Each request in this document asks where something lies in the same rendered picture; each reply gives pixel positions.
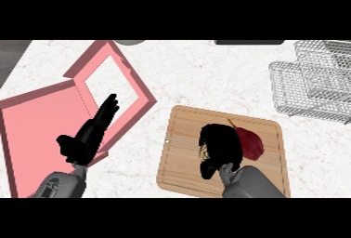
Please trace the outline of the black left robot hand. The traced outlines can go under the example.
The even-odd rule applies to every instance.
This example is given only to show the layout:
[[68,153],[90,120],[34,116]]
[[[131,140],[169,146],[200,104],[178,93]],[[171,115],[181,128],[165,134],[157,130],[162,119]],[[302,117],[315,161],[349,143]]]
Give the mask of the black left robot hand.
[[94,117],[88,119],[81,126],[75,137],[68,135],[57,137],[56,142],[60,147],[60,154],[66,157],[68,163],[87,165],[91,162],[118,110],[116,95],[110,94]]

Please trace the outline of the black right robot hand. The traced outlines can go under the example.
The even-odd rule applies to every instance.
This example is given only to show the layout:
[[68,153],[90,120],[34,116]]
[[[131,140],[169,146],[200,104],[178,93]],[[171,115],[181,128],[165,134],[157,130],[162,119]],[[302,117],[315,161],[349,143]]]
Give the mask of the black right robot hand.
[[200,162],[202,178],[211,179],[215,171],[227,164],[233,164],[231,171],[236,171],[243,160],[243,149],[234,128],[208,124],[202,127],[199,140],[205,141],[209,155]]

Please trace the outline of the cupcake with pale wrapper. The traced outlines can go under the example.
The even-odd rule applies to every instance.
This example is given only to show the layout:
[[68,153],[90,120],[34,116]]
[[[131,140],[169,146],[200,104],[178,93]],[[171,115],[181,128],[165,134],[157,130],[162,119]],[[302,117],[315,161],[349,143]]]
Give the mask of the cupcake with pale wrapper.
[[199,140],[199,158],[202,162],[209,158],[206,144],[203,140]]

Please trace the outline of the wooden cutting board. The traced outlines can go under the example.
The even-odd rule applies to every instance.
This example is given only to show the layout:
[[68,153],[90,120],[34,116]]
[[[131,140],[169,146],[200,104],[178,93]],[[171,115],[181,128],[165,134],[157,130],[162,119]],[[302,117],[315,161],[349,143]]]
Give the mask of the wooden cutting board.
[[206,124],[237,126],[262,140],[264,153],[256,161],[243,158],[242,165],[253,165],[286,197],[290,196],[283,149],[283,132],[277,122],[259,118],[175,106],[171,110],[165,145],[156,182],[160,189],[194,197],[219,197],[224,185],[219,174],[202,179],[199,158],[200,129]]

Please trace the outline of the dark red pear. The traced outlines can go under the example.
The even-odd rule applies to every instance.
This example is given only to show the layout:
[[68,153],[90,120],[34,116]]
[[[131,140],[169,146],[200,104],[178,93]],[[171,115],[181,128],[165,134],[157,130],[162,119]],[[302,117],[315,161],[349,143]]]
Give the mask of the dark red pear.
[[231,120],[227,120],[233,126],[239,140],[242,143],[243,157],[252,161],[256,161],[264,155],[264,143],[261,137],[249,130],[242,127],[237,127]]

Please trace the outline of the pink open box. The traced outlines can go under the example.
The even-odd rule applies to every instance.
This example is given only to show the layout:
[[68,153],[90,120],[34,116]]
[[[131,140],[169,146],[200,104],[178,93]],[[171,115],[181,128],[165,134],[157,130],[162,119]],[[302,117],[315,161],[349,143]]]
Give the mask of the pink open box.
[[112,41],[97,40],[91,43],[65,73],[65,82],[0,100],[0,138],[13,198],[29,197],[51,172],[72,171],[59,153],[56,138],[62,134],[72,136],[97,112],[85,81],[107,59],[116,64],[137,99],[107,128],[94,156],[97,161],[103,160],[109,148],[156,103]]

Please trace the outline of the grey appliance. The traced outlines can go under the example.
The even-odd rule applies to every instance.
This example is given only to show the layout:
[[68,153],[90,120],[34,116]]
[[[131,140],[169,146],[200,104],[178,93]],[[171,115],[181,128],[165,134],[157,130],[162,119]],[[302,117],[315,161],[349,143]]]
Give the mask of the grey appliance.
[[31,40],[0,40],[0,87],[6,83],[29,43]]

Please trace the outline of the grey round object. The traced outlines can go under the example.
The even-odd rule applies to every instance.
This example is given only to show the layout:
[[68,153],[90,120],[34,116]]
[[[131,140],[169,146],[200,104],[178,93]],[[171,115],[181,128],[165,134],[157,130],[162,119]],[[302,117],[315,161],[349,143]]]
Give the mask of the grey round object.
[[135,46],[141,44],[146,40],[113,40],[116,44],[122,46]]

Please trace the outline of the dark grey flat object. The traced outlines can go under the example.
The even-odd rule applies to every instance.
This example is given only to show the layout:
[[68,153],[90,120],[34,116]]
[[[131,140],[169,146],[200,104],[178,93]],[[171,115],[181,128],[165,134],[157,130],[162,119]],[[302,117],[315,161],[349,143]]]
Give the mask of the dark grey flat object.
[[214,40],[216,45],[280,45],[284,40]]

